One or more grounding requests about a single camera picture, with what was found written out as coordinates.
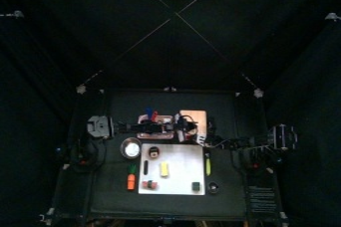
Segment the black tabletop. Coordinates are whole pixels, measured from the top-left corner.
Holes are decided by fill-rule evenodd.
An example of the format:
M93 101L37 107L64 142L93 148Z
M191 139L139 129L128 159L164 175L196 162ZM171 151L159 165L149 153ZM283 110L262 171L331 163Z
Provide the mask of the black tabletop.
M234 98L234 94L115 92L109 97L108 112L113 121L136 122L145 108L152 108L163 115L175 115L180 110L205 111L205 115L213 117L215 133L223 138L235 138L240 124L235 123ZM211 175L204 177L204 183L213 181L217 184L216 194L207 191L203 196L139 194L137 190L127 190L127 167L135 163L139 170L140 159L129 160L120 154L121 142L129 136L119 134L107 140L105 163L94 176L92 213L137 218L243 219L242 179L231 166L227 149L209 150ZM167 142L177 144L176 137Z

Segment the round object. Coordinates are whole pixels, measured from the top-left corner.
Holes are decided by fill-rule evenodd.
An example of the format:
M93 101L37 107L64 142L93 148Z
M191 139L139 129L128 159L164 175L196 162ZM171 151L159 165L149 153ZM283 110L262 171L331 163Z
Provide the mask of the round object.
M127 159L133 159L139 157L141 153L141 143L133 138L128 137L121 143L121 155Z
M208 193L216 193L217 192L217 184L215 182L211 182L207 185L207 191L208 191Z

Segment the black enclosure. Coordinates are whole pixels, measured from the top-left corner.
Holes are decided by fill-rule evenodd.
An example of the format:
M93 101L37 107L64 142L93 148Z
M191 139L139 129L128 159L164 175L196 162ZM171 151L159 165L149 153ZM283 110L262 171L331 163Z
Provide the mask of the black enclosure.
M339 16L339 0L0 0L0 225L36 226L52 205L80 98L172 89L254 100L260 89L267 127L298 132L278 169L286 215L339 226Z

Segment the black curtain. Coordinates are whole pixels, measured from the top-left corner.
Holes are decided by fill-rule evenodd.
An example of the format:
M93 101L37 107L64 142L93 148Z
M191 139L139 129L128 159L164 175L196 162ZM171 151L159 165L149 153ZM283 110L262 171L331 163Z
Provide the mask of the black curtain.
M29 226L50 206L76 92L13 17L0 17L0 92L0 225Z
M341 23L326 27L266 94L268 123L295 126L299 148L280 169L295 226L341 223Z

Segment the white sheet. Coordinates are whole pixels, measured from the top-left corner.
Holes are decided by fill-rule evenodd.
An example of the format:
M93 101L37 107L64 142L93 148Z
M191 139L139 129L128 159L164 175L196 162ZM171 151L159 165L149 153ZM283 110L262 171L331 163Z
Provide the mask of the white sheet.
M148 150L156 146L160 150L157 158L152 159ZM148 174L144 175L144 161L148 161ZM168 177L160 176L160 163L168 163ZM143 188L143 181L157 183L155 190ZM191 190L191 183L199 182L199 191ZM201 147L189 144L143 144L140 178L140 194L180 194L204 195Z

